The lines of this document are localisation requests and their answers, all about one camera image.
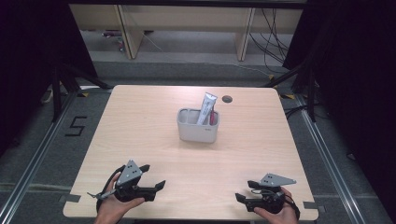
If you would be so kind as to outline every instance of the tube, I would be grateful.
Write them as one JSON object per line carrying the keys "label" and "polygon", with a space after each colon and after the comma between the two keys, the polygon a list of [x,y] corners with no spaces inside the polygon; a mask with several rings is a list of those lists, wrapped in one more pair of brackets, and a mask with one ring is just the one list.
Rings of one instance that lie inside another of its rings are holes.
{"label": "tube", "polygon": [[205,93],[204,101],[202,102],[201,112],[199,114],[199,118],[197,124],[203,125],[206,117],[209,115],[212,107],[215,105],[217,96],[210,94],[209,92]]}

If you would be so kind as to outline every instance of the human hand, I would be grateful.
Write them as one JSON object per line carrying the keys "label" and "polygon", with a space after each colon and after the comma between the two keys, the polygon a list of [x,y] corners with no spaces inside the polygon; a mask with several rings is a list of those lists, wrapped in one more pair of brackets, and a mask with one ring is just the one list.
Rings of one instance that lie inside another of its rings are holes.
{"label": "human hand", "polygon": [[[282,191],[285,193],[286,200],[289,200],[291,198],[291,193],[284,188],[282,188]],[[271,224],[296,224],[296,223],[298,223],[295,211],[288,203],[283,203],[282,210],[277,214],[272,214],[272,213],[268,212],[267,210],[260,208],[260,207],[255,207],[254,212],[257,215],[267,219]]]}
{"label": "human hand", "polygon": [[[106,188],[106,192],[113,190],[114,183],[119,178],[120,173],[114,175]],[[110,195],[102,201],[99,207],[98,215],[94,221],[95,224],[115,224],[117,223],[130,209],[137,207],[145,201],[144,198],[136,198],[129,202],[120,202],[116,196]]]}

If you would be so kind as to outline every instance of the plastic container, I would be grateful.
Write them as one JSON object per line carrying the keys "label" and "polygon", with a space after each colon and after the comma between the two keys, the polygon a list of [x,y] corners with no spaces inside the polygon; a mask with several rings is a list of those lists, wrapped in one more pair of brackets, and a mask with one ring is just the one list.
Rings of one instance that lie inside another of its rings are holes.
{"label": "plastic container", "polygon": [[219,113],[215,111],[213,124],[210,125],[210,115],[204,124],[196,124],[200,109],[181,108],[177,113],[178,135],[181,140],[192,142],[214,143],[218,135]]}

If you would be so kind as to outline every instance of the wooden table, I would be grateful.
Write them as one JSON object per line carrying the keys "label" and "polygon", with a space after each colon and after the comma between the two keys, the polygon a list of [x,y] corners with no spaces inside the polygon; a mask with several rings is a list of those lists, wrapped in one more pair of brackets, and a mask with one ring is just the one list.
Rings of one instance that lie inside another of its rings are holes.
{"label": "wooden table", "polygon": [[[213,144],[179,139],[177,111],[200,108],[205,92],[219,97],[217,141]],[[231,103],[221,98],[229,95]],[[301,220],[315,220],[318,210],[289,125],[273,89],[185,86],[117,86],[92,139],[67,202],[67,217],[95,217],[98,193],[110,175],[129,159],[150,165],[140,187],[166,180],[154,202],[143,203],[125,217],[135,219],[260,220],[236,201],[235,193],[253,198],[248,180],[267,173],[295,179],[286,186],[301,210]]]}

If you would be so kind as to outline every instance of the small round object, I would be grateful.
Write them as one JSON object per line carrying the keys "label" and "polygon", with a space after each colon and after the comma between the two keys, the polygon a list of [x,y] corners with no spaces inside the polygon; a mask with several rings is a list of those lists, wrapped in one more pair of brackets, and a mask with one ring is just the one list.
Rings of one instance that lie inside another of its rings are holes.
{"label": "small round object", "polygon": [[221,99],[222,99],[222,101],[223,101],[224,103],[227,103],[227,104],[233,101],[233,97],[231,97],[231,96],[229,96],[229,95],[225,95],[225,96],[223,96]]}

